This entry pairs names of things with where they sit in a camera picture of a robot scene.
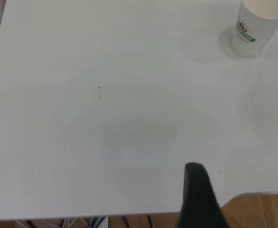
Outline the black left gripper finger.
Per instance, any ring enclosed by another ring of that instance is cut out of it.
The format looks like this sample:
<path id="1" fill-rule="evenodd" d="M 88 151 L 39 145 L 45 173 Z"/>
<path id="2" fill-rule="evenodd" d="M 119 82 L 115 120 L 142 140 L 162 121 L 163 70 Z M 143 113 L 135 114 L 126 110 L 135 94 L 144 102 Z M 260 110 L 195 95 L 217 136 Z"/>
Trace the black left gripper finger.
<path id="1" fill-rule="evenodd" d="M 178 228 L 228 228 L 205 167 L 196 162 L 185 165 L 183 203 Z"/>

